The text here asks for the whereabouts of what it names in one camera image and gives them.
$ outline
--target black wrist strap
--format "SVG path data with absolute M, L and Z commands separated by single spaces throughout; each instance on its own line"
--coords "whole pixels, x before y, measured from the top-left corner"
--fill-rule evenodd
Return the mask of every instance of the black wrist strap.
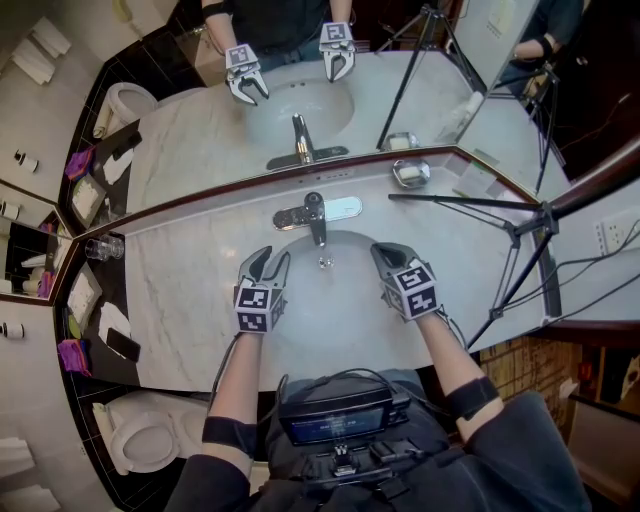
M 233 6 L 228 0 L 223 0 L 219 4 L 209 4 L 202 8 L 202 15 L 204 19 L 215 16 L 216 14 L 231 14 L 233 13 Z
M 469 421 L 491 400 L 498 398 L 498 390 L 488 377 L 472 380 L 453 393 L 447 395 L 449 412 L 454 419 L 464 418 Z
M 253 458 L 256 453 L 257 427 L 231 418 L 209 416 L 204 422 L 202 442 L 232 446 Z
M 536 38 L 536 41 L 538 41 L 540 46 L 542 46 L 542 58 L 544 60 L 549 60 L 549 57 L 553 55 L 553 46 L 551 46 L 549 40 L 544 36 L 540 36 Z

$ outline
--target person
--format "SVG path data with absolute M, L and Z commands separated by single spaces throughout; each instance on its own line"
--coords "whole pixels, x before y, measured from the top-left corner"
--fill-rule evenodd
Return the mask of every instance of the person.
M 416 322 L 446 396 L 485 378 L 437 314 L 427 313 Z M 254 440 L 262 345 L 260 334 L 240 335 L 207 420 L 231 422 L 240 437 L 251 437 L 253 431 Z M 415 372 L 391 375 L 394 386 L 424 397 Z M 370 385 L 370 379 L 347 374 L 312 386 L 294 382 L 289 385 L 294 389 L 283 399 L 309 393 L 314 386 L 332 385 L 358 392 Z M 202 454 L 188 459 L 165 511 L 590 510 L 580 478 L 541 396 L 525 393 L 504 404 L 493 390 L 473 414 L 456 420 L 464 449 L 450 445 L 445 431 L 419 400 L 411 401 L 408 422 L 373 436 L 386 443 L 409 438 L 427 455 L 421 464 L 401 475 L 402 492 L 389 493 L 382 484 L 382 492 L 356 484 L 335 487 L 320 499 L 306 494 L 306 482 L 296 478 L 300 462 L 327 447 L 293 446 L 274 416 L 266 439 L 270 479 L 258 493 L 249 496 L 255 446 L 247 442 L 238 448 L 240 445 L 229 440 L 228 431 L 222 437 L 218 432 L 221 442 L 205 440 Z
M 568 44 L 580 24 L 583 5 L 583 0 L 540 0 L 501 81 L 520 78 L 540 69 Z M 509 90 L 520 96 L 525 92 L 527 82 L 523 79 L 510 84 Z
M 319 60 L 319 38 L 329 10 L 334 22 L 349 22 L 351 0 L 202 0 L 203 14 L 222 53 L 246 43 L 261 71 Z

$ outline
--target sink basin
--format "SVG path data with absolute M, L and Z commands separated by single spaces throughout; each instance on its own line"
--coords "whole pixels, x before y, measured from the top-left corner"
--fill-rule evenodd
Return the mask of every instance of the sink basin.
M 375 240 L 352 231 L 327 231 L 327 245 L 311 236 L 285 247 L 291 254 L 284 315 L 265 340 L 266 365 L 277 361 L 312 361 L 315 377 L 356 366 L 393 368 L 402 360 L 421 360 L 415 347 L 417 329 L 380 299 L 380 278 L 371 258 Z M 268 274 L 275 270 L 277 255 Z M 333 267 L 322 269 L 320 256 L 331 255 Z M 287 368 L 291 378 L 296 375 Z
M 295 151 L 291 116 L 301 114 L 316 149 L 349 124 L 354 107 L 344 83 L 310 79 L 289 82 L 269 89 L 269 99 L 251 93 L 258 106 L 249 107 L 247 137 L 254 143 L 280 153 Z

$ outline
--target black arm sleeve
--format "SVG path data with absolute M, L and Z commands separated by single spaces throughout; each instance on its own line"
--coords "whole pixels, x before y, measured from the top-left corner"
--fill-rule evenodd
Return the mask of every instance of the black arm sleeve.
M 480 427 L 467 451 L 540 510 L 590 510 L 582 481 L 538 393 L 525 393 Z
M 230 462 L 189 457 L 165 512 L 230 512 L 249 499 L 249 480 Z
M 556 43 L 567 44 L 582 17 L 583 0 L 556 0 L 549 11 L 549 28 L 547 32 Z

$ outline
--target light stand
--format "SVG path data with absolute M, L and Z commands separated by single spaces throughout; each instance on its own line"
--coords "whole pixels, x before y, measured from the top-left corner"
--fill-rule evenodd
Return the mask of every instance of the light stand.
M 535 118 L 536 125 L 538 126 L 538 154 L 540 159 L 540 172 L 538 173 L 538 179 L 536 180 L 536 195 L 538 195 L 538 193 L 540 192 L 542 179 L 544 178 L 544 173 L 547 170 L 547 161 L 549 160 L 549 151 L 551 149 L 551 138 L 553 136 L 553 129 L 556 124 L 556 112 L 558 110 L 558 84 L 560 83 L 560 79 L 553 72 L 549 63 L 545 63 L 542 69 L 539 69 L 532 73 L 528 73 L 518 78 L 505 80 L 504 82 L 500 82 L 499 84 L 497 84 L 495 87 L 496 89 L 499 89 L 500 87 L 505 87 L 516 82 L 522 82 L 524 80 L 530 80 L 531 78 L 536 78 L 538 76 L 546 76 L 547 79 L 544 81 L 544 84 L 538 88 L 535 96 L 529 99 L 529 104 L 533 105 L 531 118 Z M 542 102 L 550 87 L 553 87 L 551 96 L 551 113 L 549 115 L 549 125 L 547 127 L 547 133 L 543 143 L 540 137 L 540 130 L 542 130 L 542 127 L 544 126 L 544 123 L 542 122 Z M 511 99 L 515 96 L 513 94 L 492 93 L 490 97 Z
M 407 30 L 409 30 L 413 25 L 415 25 L 422 19 L 424 20 L 424 26 L 422 27 L 422 31 L 420 32 L 420 35 L 416 40 L 415 46 L 413 47 L 413 53 L 411 54 L 411 58 L 409 59 L 409 64 L 407 65 L 407 69 L 404 73 L 404 76 L 402 77 L 402 82 L 400 83 L 400 87 L 398 89 L 398 92 L 396 93 L 396 97 L 393 100 L 393 106 L 391 107 L 389 116 L 387 117 L 384 128 L 382 129 L 382 133 L 380 134 L 380 138 L 378 139 L 378 144 L 376 145 L 376 148 L 378 150 L 382 148 L 382 144 L 384 143 L 387 133 L 389 132 L 389 127 L 391 126 L 393 118 L 396 115 L 396 111 L 398 110 L 398 106 L 400 105 L 400 101 L 402 100 L 402 97 L 407 90 L 409 80 L 413 76 L 413 69 L 416 65 L 418 54 L 420 53 L 420 50 L 423 48 L 426 41 L 429 41 L 430 43 L 431 41 L 433 41 L 433 34 L 436 28 L 436 23 L 438 23 L 439 21 L 442 21 L 444 23 L 444 28 L 447 31 L 449 39 L 451 40 L 455 48 L 457 57 L 460 60 L 459 65 L 461 67 L 462 74 L 469 83 L 472 83 L 472 75 L 471 71 L 469 70 L 467 60 L 462 53 L 460 46 L 458 45 L 458 41 L 456 40 L 455 35 L 453 34 L 453 28 L 451 27 L 449 20 L 442 11 L 434 9 L 428 4 L 424 4 L 420 8 L 419 14 L 417 14 L 411 21 L 409 21 L 409 23 L 398 30 L 398 32 L 396 32 L 393 36 L 391 36 L 387 40 L 387 42 L 384 43 L 380 48 L 378 48 L 374 52 L 375 55 L 378 55 L 382 50 L 387 48 L 390 44 L 392 44 L 400 36 L 402 36 L 402 34 L 404 34 Z
M 591 173 L 591 180 L 582 183 L 580 187 L 576 186 L 560 197 L 554 199 L 551 203 L 543 202 L 541 204 L 519 203 L 515 201 L 498 201 L 493 199 L 474 199 L 474 198 L 462 198 L 451 196 L 434 196 L 434 195 L 414 195 L 414 194 L 389 194 L 391 200 L 409 200 L 409 201 L 430 201 L 446 208 L 452 209 L 464 215 L 473 217 L 481 222 L 494 226 L 506 232 L 511 238 L 511 247 L 507 255 L 507 260 L 502 271 L 502 277 L 496 297 L 493 301 L 493 306 L 489 310 L 489 318 L 480 327 L 478 332 L 470 340 L 467 345 L 467 349 L 471 348 L 473 344 L 478 341 L 480 336 L 491 326 L 491 324 L 502 317 L 504 314 L 504 308 L 509 305 L 509 301 L 518 292 L 522 284 L 525 282 L 531 271 L 535 268 L 536 264 L 544 254 L 545 249 L 549 245 L 553 235 L 559 233 L 559 221 L 568 215 L 571 215 L 582 208 L 603 199 L 604 197 L 613 194 L 617 190 L 625 187 L 629 183 L 640 177 L 638 173 L 638 165 L 640 162 L 640 136 L 631 140 L 623 148 L 618 150 L 609 159 L 603 162 L 598 168 L 594 169 Z M 614 175 L 612 179 L 603 181 L 603 176 L 607 173 Z M 485 217 L 481 218 L 470 213 L 463 211 L 455 206 L 461 206 L 475 214 L 482 214 Z M 480 210 L 477 207 L 494 207 L 494 208 L 506 208 L 510 210 L 529 211 L 534 215 L 533 217 L 515 226 L 511 222 L 493 215 L 492 213 Z M 520 274 L 516 277 L 511 284 L 511 279 L 515 270 L 518 254 L 521 247 L 521 237 L 528 233 L 533 233 L 538 230 L 542 230 L 542 240 L 540 240 L 533 251 L 533 254 L 525 264 Z M 500 298 L 500 292 L 504 289 L 502 298 Z

